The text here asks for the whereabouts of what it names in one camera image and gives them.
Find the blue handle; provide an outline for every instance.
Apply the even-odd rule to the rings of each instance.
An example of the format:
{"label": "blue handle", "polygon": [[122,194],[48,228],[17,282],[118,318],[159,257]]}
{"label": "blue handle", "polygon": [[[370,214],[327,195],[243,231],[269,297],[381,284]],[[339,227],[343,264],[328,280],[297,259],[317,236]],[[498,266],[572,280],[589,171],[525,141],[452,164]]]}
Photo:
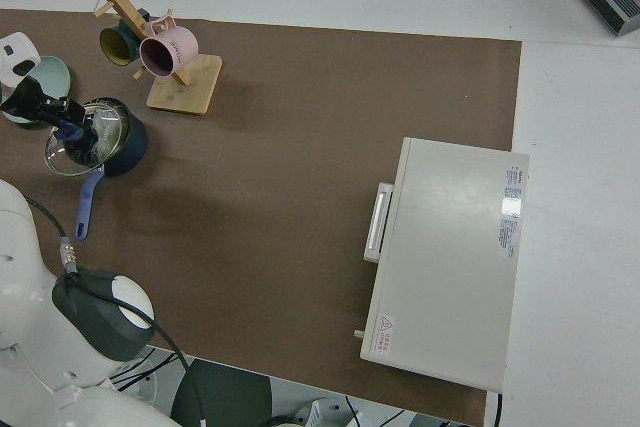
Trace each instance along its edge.
{"label": "blue handle", "polygon": [[89,235],[89,219],[91,219],[91,205],[93,204],[93,192],[104,178],[104,167],[100,166],[92,170],[82,183],[80,188],[80,200],[78,201],[78,213],[76,215],[76,239],[84,240]]}

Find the wire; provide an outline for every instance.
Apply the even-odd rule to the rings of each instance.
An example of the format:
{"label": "wire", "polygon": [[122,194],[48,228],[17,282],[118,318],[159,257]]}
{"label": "wire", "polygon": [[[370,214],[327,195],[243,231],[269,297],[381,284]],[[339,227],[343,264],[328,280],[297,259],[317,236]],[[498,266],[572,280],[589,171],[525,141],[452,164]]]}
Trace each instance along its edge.
{"label": "wire", "polygon": [[389,422],[391,422],[392,420],[396,420],[398,417],[400,417],[402,414],[404,414],[404,409],[402,409],[400,412],[398,412],[396,415],[394,415],[393,417],[391,417],[390,419],[384,421],[383,423],[381,423],[378,427],[382,427],[383,425],[387,425]]}
{"label": "wire", "polygon": [[153,354],[156,351],[155,347],[153,349],[151,349],[151,351],[144,356],[144,358],[140,361],[137,362],[135,365],[129,367],[127,370],[123,370],[122,372],[118,372],[117,374],[109,377],[109,380],[113,381],[114,379],[117,379],[118,377],[124,375],[124,374],[128,374],[129,372],[131,372],[133,369],[135,369],[136,367],[139,367],[140,365],[144,364],[144,361],[147,360],[149,357],[151,357],[151,354]]}
{"label": "wire", "polygon": [[47,218],[53,222],[53,225],[56,226],[56,229],[58,229],[58,233],[60,234],[60,237],[66,237],[67,234],[64,231],[64,228],[62,227],[62,224],[58,221],[58,219],[56,219],[56,216],[53,215],[51,212],[49,212],[47,210],[47,208],[36,202],[35,200],[33,200],[31,197],[27,197],[26,195],[24,196],[24,199],[31,204],[32,206],[34,206],[36,209],[38,209],[40,212],[42,212],[44,215],[47,216]]}
{"label": "wire", "polygon": [[500,417],[502,417],[502,394],[498,394],[498,408],[496,409],[496,420],[493,423],[493,427],[500,425]]}
{"label": "wire", "polygon": [[153,368],[149,369],[149,370],[145,370],[144,372],[141,372],[139,374],[136,375],[132,375],[130,377],[125,377],[124,379],[120,379],[117,380],[115,383],[122,383],[125,382],[126,380],[129,379],[133,379],[132,381],[130,381],[129,383],[118,387],[118,390],[120,392],[127,390],[129,387],[131,387],[134,384],[137,384],[138,382],[140,382],[142,379],[146,378],[147,376],[153,374],[155,371],[160,370],[162,367],[164,367],[165,365],[170,364],[171,362],[173,362],[174,360],[177,360],[178,358],[173,354],[173,352],[166,358],[164,359],[162,362],[160,362],[158,365],[154,366]]}
{"label": "wire", "polygon": [[355,409],[353,408],[353,405],[351,405],[351,401],[349,400],[349,397],[347,397],[346,395],[344,396],[345,400],[347,401],[347,405],[349,406],[349,408],[351,409],[351,415],[353,415],[354,420],[356,421],[356,424],[358,424],[358,427],[360,427],[360,420],[358,420],[358,415],[356,414]]}
{"label": "wire", "polygon": [[122,382],[126,382],[127,380],[131,380],[131,379],[138,379],[141,377],[146,377],[149,374],[153,374],[156,370],[158,370],[160,367],[164,367],[167,364],[170,364],[171,362],[173,362],[174,360],[177,360],[178,357],[176,357],[176,354],[174,354],[173,352],[171,352],[166,359],[164,359],[162,362],[160,362],[158,365],[154,365],[153,367],[151,367],[150,369],[144,370],[142,372],[138,372],[137,374],[132,374],[128,377],[124,377],[123,379],[118,379],[118,380],[114,380],[113,383],[114,384],[121,384]]}
{"label": "wire", "polygon": [[80,273],[71,272],[71,273],[64,274],[64,278],[68,279],[70,284],[73,285],[74,287],[80,290],[83,290],[84,292],[88,293],[89,295],[97,299],[103,300],[110,304],[117,305],[118,307],[122,307],[123,309],[126,309],[129,312],[136,314],[138,317],[144,320],[147,324],[149,324],[156,332],[158,332],[162,336],[162,338],[171,346],[171,350],[173,350],[176,353],[176,355],[178,356],[178,359],[180,360],[180,363],[182,364],[182,367],[184,368],[185,377],[189,380],[189,382],[191,383],[191,387],[193,388],[193,392],[196,397],[196,402],[198,403],[198,410],[200,412],[200,425],[206,426],[207,424],[204,416],[204,408],[202,403],[202,397],[200,396],[200,390],[198,389],[198,386],[194,378],[192,377],[191,372],[189,371],[189,364],[187,364],[187,361],[184,358],[184,355],[182,355],[182,352],[180,351],[176,343],[173,341],[173,339],[169,336],[169,334],[167,334],[167,332],[160,326],[160,324],[158,324],[155,320],[149,317],[142,310],[138,309],[137,307],[134,307],[131,304],[128,304],[127,302],[117,299],[113,296],[105,295],[102,292],[98,292],[97,290],[92,289],[91,287],[86,285],[84,282],[82,282],[82,280],[80,279],[80,276],[81,276]]}

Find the pink mug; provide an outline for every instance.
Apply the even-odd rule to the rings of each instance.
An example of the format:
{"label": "pink mug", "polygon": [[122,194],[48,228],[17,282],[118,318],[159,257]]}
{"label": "pink mug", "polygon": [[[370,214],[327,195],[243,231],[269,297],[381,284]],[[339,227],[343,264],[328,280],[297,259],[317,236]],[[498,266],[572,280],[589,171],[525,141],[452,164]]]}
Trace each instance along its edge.
{"label": "pink mug", "polygon": [[[156,33],[153,25],[167,22],[167,30]],[[145,24],[148,37],[140,43],[140,59],[149,72],[167,77],[198,56],[198,41],[186,27],[176,25],[170,15]]]}

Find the brown mat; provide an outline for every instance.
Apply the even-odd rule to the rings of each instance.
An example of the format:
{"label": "brown mat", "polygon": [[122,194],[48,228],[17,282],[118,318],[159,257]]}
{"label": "brown mat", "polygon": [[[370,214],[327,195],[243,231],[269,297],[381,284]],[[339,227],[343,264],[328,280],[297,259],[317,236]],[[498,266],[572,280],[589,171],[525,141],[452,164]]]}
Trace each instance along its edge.
{"label": "brown mat", "polygon": [[[106,17],[0,11],[0,37],[23,31],[67,63],[77,101],[116,97],[148,127],[142,163],[98,188],[81,263],[136,279],[190,354],[481,425],[483,391],[361,360],[353,331],[375,276],[362,255],[376,189],[403,137],[509,150],[520,43],[184,21],[225,62],[193,117],[145,106],[151,77],[100,52]],[[0,178],[72,230],[82,179],[47,170],[47,134],[2,119]]]}

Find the wooden base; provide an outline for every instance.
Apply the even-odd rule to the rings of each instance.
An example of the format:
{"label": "wooden base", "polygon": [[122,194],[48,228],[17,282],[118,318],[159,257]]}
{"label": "wooden base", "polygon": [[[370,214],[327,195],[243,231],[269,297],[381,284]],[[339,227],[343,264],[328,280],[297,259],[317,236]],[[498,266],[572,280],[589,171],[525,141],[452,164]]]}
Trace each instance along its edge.
{"label": "wooden base", "polygon": [[172,77],[158,77],[149,92],[147,105],[157,110],[204,115],[221,69],[221,57],[198,54],[182,69],[191,77],[189,85],[180,85]]}

